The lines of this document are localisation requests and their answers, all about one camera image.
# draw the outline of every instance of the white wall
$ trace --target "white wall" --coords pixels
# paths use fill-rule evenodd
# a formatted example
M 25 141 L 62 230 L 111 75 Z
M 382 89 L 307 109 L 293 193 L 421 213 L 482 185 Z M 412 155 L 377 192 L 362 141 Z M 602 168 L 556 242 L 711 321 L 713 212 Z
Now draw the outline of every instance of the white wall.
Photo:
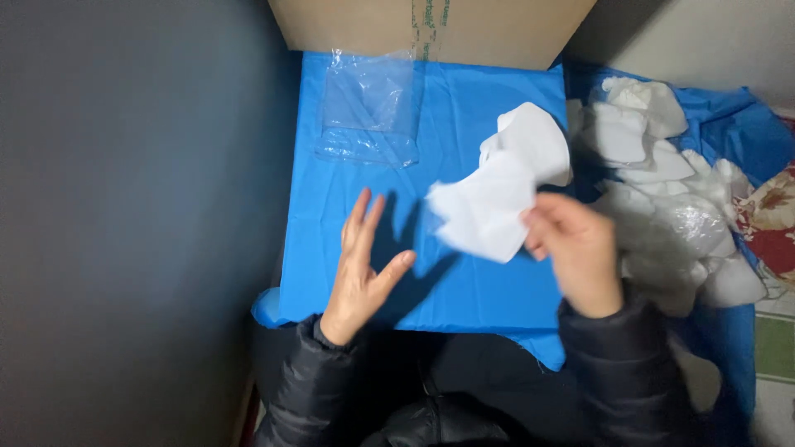
M 795 0 L 599 0 L 568 53 L 681 87 L 747 85 L 795 113 Z

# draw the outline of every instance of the person's right hand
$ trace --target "person's right hand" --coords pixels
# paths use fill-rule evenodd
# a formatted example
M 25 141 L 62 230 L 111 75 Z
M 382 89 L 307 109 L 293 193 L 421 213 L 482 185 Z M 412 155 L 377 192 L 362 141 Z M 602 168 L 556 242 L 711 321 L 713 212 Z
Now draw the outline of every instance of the person's right hand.
M 527 251 L 539 261 L 552 255 L 560 291 L 578 313 L 601 318 L 622 308 L 615 230 L 607 217 L 562 194 L 540 192 L 522 221 Z

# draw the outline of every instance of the gray wall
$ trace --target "gray wall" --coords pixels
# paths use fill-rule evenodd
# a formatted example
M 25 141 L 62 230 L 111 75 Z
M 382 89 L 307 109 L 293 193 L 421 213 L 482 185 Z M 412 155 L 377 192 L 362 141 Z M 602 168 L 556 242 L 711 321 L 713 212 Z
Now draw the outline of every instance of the gray wall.
M 300 54 L 265 0 L 0 2 L 0 445 L 228 445 Z

